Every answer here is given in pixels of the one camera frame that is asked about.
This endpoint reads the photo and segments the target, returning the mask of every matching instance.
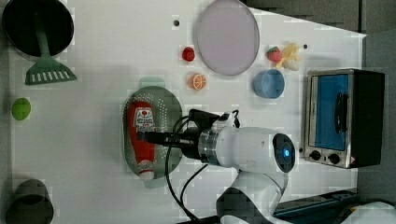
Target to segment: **green ball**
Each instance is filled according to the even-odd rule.
[[[12,106],[12,116],[14,119],[24,120],[29,116],[31,110],[30,102],[26,98],[20,98]]]

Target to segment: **orange fruit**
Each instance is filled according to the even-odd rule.
[[[201,74],[194,74],[190,79],[190,87],[197,91],[205,87],[206,83],[206,77]]]

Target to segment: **gray floor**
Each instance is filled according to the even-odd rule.
[[[331,26],[359,30],[360,0],[247,0],[249,7]],[[384,132],[380,165],[359,169],[361,200],[396,203],[396,1],[362,0],[365,66],[386,74]]]
[[[244,2],[249,7],[350,31],[361,30],[366,34],[396,28],[394,0],[245,0]]]
[[[396,203],[396,29],[366,37],[366,67],[386,74],[381,164],[359,169],[358,193],[363,201]]]

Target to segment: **red ketchup bottle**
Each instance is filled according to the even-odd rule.
[[[154,178],[155,145],[137,140],[137,132],[155,132],[152,107],[146,102],[133,102],[128,108],[128,127],[142,180]]]

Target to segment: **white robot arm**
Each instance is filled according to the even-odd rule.
[[[291,140],[271,129],[236,128],[231,113],[220,117],[192,110],[190,119],[197,127],[189,128],[183,134],[140,133],[138,137],[154,144],[172,144],[181,148],[184,156],[202,163],[238,170],[238,177],[216,203],[221,223],[289,223],[273,217],[273,214],[295,163]],[[390,210],[393,215],[390,219],[394,221],[396,210]]]

